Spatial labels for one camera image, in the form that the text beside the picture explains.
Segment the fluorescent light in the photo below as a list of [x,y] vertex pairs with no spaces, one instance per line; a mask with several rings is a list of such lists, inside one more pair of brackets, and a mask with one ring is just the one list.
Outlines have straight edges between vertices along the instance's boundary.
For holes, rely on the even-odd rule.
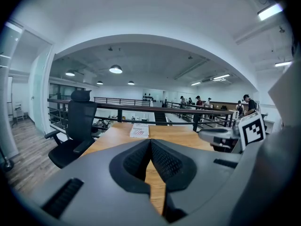
[[264,10],[259,11],[258,16],[261,20],[264,20],[268,17],[275,15],[276,13],[280,13],[282,10],[282,7],[277,3],[273,6],[267,7]]
[[10,58],[10,57],[8,57],[8,56],[5,56],[5,55],[0,55],[1,57],[5,57],[5,58]]
[[18,26],[14,25],[14,24],[6,22],[5,26],[11,28],[12,30],[17,31],[18,33],[22,33],[22,28],[19,28]]
[[122,73],[122,69],[119,65],[113,65],[109,71],[112,73]]
[[75,73],[74,73],[73,70],[68,70],[68,71],[66,72],[66,75],[68,75],[68,76],[74,76]]
[[192,84],[192,85],[198,85],[198,84],[200,84],[201,82],[196,82],[196,83],[194,83],[194,84]]
[[291,64],[292,61],[287,61],[287,62],[276,63],[275,66],[278,67],[278,66],[291,65]]
[[225,74],[225,75],[222,75],[222,76],[219,76],[219,77],[215,77],[215,78],[213,78],[213,80],[221,79],[221,78],[228,77],[228,76],[230,76],[230,75]]

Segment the desk surface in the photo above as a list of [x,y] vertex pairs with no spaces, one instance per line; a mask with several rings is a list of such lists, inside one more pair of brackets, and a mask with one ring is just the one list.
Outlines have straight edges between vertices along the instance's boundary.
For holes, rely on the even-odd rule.
[[[132,126],[130,123],[115,123],[83,155],[123,143],[141,140],[140,138],[130,137]],[[201,140],[197,133],[185,126],[149,126],[149,138],[162,139],[184,146],[213,151],[208,142]],[[165,198],[165,183],[160,178],[152,162],[147,167],[145,182],[150,185],[150,201],[161,214]]]

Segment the wooden floor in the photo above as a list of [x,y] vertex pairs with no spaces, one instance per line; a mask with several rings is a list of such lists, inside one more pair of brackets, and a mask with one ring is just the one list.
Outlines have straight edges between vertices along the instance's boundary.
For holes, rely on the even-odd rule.
[[45,139],[30,119],[19,120],[12,133],[19,154],[12,158],[15,166],[6,176],[13,188],[29,194],[37,184],[60,170],[48,158],[49,151],[57,144],[54,139]]

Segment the black mesh chair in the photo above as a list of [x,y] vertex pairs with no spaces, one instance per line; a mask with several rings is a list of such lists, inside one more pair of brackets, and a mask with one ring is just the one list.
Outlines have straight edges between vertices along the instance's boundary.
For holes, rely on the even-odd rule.
[[53,137],[58,144],[49,152],[48,156],[59,168],[63,168],[79,158],[94,143],[91,129],[97,103],[89,100],[90,90],[76,90],[71,94],[71,101],[68,103],[66,132],[72,140],[69,139],[61,143],[57,138],[57,134],[60,133],[58,130],[45,135],[46,139]]

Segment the vent slot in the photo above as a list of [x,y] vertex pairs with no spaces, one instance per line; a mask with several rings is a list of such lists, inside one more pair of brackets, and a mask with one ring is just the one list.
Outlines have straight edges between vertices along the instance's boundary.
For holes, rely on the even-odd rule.
[[236,166],[238,164],[237,162],[227,161],[227,160],[223,160],[223,159],[215,159],[213,162],[216,164],[220,164],[222,166],[229,167],[229,168],[236,168]]
[[65,185],[45,204],[43,210],[55,218],[59,218],[67,208],[75,194],[84,183],[77,179],[70,179]]

